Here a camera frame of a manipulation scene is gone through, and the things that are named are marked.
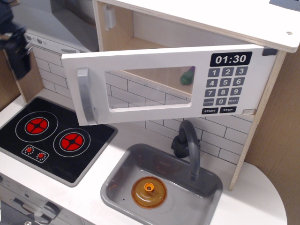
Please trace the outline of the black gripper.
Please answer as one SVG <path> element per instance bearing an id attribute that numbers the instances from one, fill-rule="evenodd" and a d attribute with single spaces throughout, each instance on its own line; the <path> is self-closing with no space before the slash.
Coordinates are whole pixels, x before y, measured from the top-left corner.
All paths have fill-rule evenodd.
<path id="1" fill-rule="evenodd" d="M 4 41 L 3 48 L 17 80 L 23 79 L 31 70 L 31 45 L 26 41 L 24 32 L 13 34 Z"/>

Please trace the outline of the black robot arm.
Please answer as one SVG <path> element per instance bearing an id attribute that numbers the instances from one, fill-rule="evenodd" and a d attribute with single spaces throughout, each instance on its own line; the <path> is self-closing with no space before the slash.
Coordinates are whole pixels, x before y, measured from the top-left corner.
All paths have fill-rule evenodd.
<path id="1" fill-rule="evenodd" d="M 31 70 L 31 46 L 26 41 L 26 29 L 13 23 L 11 0 L 0 2 L 0 33 L 9 35 L 8 39 L 0 41 L 0 48 L 6 51 L 8 62 L 17 80 L 24 78 Z"/>

